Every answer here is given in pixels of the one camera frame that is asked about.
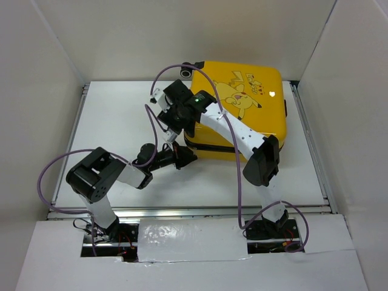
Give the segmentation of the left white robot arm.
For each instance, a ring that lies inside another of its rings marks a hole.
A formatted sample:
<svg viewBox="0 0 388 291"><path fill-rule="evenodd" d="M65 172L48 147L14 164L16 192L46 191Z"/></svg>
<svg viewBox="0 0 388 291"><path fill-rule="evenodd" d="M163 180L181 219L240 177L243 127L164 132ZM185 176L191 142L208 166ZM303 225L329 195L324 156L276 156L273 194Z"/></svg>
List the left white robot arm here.
<svg viewBox="0 0 388 291"><path fill-rule="evenodd" d="M119 218L107 197L115 182L142 190L152 181L153 171L169 165L179 170L197 159L193 151L177 142L164 144L159 152L156 145L144 144L131 165L98 147L69 170L66 182L91 212L98 235L104 241L112 242L121 231Z"/></svg>

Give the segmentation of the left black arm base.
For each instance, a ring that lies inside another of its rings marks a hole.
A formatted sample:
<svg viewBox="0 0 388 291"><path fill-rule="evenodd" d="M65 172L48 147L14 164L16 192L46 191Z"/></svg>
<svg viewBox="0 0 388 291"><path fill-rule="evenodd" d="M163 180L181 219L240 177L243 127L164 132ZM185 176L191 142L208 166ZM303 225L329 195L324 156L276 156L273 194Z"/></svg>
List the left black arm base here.
<svg viewBox="0 0 388 291"><path fill-rule="evenodd" d="M118 257L127 263L138 262L138 223L119 223L119 228L108 235L90 221L76 218L72 225L83 233L81 258Z"/></svg>

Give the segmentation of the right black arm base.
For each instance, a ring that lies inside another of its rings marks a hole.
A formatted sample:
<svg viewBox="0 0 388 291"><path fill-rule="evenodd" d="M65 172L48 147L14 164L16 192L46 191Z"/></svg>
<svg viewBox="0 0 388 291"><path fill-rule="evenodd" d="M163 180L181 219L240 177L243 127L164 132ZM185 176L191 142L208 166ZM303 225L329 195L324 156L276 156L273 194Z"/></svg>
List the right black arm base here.
<svg viewBox="0 0 388 291"><path fill-rule="evenodd" d="M288 219L279 232L267 230L264 222L257 220L242 234L247 239L248 254L293 252L301 247L295 219Z"/></svg>

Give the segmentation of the yellow suitcase with grey lining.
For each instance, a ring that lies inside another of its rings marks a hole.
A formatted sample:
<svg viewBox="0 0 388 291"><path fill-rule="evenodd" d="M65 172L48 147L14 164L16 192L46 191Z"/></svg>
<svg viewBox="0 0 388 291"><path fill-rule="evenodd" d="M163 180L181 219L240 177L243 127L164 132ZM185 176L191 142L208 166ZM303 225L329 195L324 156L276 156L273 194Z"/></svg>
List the yellow suitcase with grey lining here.
<svg viewBox="0 0 388 291"><path fill-rule="evenodd" d="M283 147L287 136L287 107L282 77L271 67L206 61L200 71L183 71L191 77L191 91L218 95L224 109L256 132L276 136Z"/></svg>

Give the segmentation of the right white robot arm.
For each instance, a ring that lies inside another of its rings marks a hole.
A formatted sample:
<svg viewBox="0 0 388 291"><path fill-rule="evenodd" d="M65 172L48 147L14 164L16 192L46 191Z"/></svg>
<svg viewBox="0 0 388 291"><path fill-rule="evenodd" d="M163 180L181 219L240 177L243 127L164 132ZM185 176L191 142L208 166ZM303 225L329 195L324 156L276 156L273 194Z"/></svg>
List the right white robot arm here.
<svg viewBox="0 0 388 291"><path fill-rule="evenodd" d="M214 130L233 144L238 183L238 224L244 230L251 221L242 218L242 181L256 188L267 187L279 172L279 141L273 136L264 136L254 131L228 112L219 101L219 94L201 90L193 93L179 79L164 90L152 88L150 101L158 104L158 116L168 129L176 134L193 133L199 123Z"/></svg>

